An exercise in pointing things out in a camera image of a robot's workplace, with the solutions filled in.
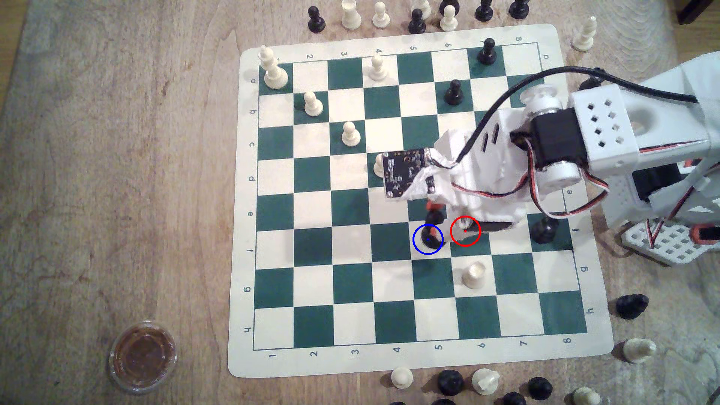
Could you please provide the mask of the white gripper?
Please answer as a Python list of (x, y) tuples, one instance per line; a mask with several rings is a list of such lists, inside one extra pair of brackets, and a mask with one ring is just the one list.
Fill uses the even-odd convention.
[(440, 169), (436, 173), (436, 195), (427, 196), (427, 211), (445, 209), (445, 214), (456, 217), (472, 216), (474, 219), (461, 219), (460, 225), (454, 226), (466, 232), (503, 231), (525, 218), (528, 186), (501, 198), (483, 198), (452, 186), (455, 183), (492, 194), (515, 189), (528, 170), (528, 162), (527, 152), (511, 142), (510, 132), (525, 119), (521, 107), (495, 112), (460, 164), (451, 171)]

